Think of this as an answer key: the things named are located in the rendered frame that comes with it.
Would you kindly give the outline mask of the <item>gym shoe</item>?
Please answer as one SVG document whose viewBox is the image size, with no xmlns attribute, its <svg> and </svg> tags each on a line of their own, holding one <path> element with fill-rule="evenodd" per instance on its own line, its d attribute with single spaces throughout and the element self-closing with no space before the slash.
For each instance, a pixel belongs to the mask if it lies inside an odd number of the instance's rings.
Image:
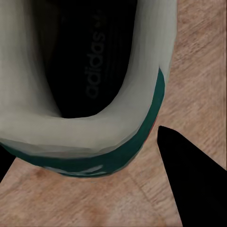
<svg viewBox="0 0 227 227">
<path fill-rule="evenodd" d="M 166 94 L 177 0 L 0 0 L 0 145 L 66 177 L 130 164 Z"/>
</svg>

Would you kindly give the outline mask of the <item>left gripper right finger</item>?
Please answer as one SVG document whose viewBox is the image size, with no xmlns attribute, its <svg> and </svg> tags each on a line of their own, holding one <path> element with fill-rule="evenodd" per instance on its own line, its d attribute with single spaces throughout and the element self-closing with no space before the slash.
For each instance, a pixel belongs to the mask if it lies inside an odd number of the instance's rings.
<svg viewBox="0 0 227 227">
<path fill-rule="evenodd" d="M 157 143 L 183 227 L 227 227 L 227 171 L 173 129 Z"/>
</svg>

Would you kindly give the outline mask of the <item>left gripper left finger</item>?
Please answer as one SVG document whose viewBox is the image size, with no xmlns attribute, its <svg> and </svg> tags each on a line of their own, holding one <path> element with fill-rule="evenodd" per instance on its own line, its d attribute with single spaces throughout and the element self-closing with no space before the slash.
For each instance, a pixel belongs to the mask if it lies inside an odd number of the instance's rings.
<svg viewBox="0 0 227 227">
<path fill-rule="evenodd" d="M 9 153 L 3 146 L 0 145 L 0 182 L 11 167 L 15 158 L 16 156 Z"/>
</svg>

